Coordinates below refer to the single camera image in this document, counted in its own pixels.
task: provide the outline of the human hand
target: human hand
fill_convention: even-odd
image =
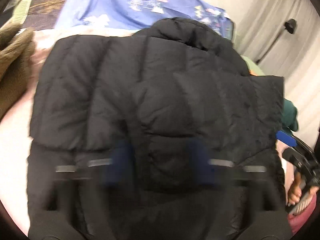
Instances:
[[[294,181],[288,191],[288,203],[290,203],[291,205],[295,205],[300,201],[302,191],[299,186],[301,184],[301,181],[302,181],[301,174],[297,172],[296,175],[294,176]],[[309,198],[312,198],[313,195],[315,195],[318,190],[319,190],[319,187],[311,187],[311,189],[309,190],[309,194],[310,194]]]

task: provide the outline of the red fabric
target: red fabric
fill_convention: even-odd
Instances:
[[[308,220],[312,212],[316,207],[316,195],[313,196],[310,204],[307,208],[298,216],[288,215],[288,221],[292,229],[292,233],[295,234],[299,231],[299,229],[304,225],[304,223]]]

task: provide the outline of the bed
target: bed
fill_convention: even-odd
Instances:
[[[36,52],[31,57],[32,75],[26,93],[0,122],[0,200],[25,235],[29,229],[26,174],[32,140],[28,133],[33,96],[41,67],[58,39],[75,34],[130,36],[165,17],[198,20],[230,40],[235,27],[224,9],[202,0],[56,0],[42,4],[44,1],[19,0],[16,18],[23,20],[23,27],[33,26],[37,30]],[[258,67],[252,71],[261,74]],[[280,155],[286,147],[281,142],[277,144]],[[283,161],[283,168],[287,173],[288,190],[293,180],[293,167]]]

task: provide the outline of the blue clip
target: blue clip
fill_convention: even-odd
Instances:
[[[278,139],[279,141],[282,141],[283,143],[285,143],[286,145],[288,145],[290,147],[297,146],[297,141],[293,137],[291,137],[290,135],[286,134],[283,131],[278,131],[276,133],[276,139]]]

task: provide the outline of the blue blanket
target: blue blanket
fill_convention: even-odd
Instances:
[[[93,25],[139,30],[163,18],[184,17],[231,39],[232,22],[225,15],[224,9],[202,0],[67,0],[55,28]]]

